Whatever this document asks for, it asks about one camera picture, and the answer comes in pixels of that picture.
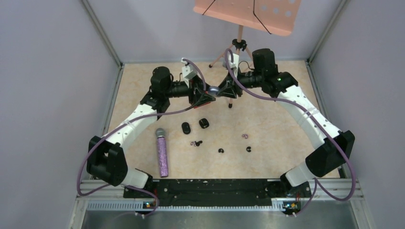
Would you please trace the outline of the silver blue earbud charging case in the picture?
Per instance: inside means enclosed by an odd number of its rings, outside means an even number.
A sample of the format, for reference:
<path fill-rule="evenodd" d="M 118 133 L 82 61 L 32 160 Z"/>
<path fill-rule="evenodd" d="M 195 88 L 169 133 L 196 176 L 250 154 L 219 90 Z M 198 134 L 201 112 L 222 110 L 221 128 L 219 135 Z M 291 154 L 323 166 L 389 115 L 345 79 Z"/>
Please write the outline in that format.
<path fill-rule="evenodd" d="M 219 87 L 216 87 L 216 86 L 210 86 L 208 89 L 207 89 L 207 93 L 209 94 L 209 95 L 211 95 L 211 96 L 214 96 L 214 97 L 217 97 L 218 96 L 218 93 L 219 93 Z"/>

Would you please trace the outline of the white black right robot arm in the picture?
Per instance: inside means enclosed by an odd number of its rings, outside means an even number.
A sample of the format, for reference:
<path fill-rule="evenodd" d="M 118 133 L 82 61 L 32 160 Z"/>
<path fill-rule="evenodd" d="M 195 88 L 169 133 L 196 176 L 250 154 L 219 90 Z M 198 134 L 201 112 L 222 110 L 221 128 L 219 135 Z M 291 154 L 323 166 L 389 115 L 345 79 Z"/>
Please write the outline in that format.
<path fill-rule="evenodd" d="M 281 176 L 280 191 L 287 197 L 294 196 L 299 186 L 311 179 L 318 179 L 346 164 L 351 175 L 351 192 L 356 187 L 356 175 L 349 161 L 355 137 L 351 131 L 342 131 L 309 101 L 297 80 L 288 72 L 279 72 L 274 53 L 266 48 L 255 51 L 252 71 L 239 71 L 239 55 L 230 49 L 224 52 L 224 61 L 236 94 L 243 92 L 254 98 L 280 104 L 296 121 L 310 140 L 314 151 L 304 162 Z"/>

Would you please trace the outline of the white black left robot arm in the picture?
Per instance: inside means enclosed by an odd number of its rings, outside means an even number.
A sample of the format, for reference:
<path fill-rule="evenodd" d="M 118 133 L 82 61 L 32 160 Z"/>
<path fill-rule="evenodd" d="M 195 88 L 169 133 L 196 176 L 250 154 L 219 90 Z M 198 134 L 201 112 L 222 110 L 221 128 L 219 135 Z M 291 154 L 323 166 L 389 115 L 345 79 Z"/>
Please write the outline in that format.
<path fill-rule="evenodd" d="M 181 76 L 181 81 L 175 81 L 164 66 L 152 71 L 150 87 L 135 110 L 109 133 L 90 140 L 85 160 L 87 173 L 111 186 L 133 186 L 141 197 L 151 195 L 150 175 L 129 168 L 125 152 L 149 125 L 170 114 L 167 109 L 171 98 L 187 97 L 190 107 L 186 111 L 215 101 L 215 97 L 207 93 L 208 85 L 196 65 L 187 63 L 181 69 Z"/>

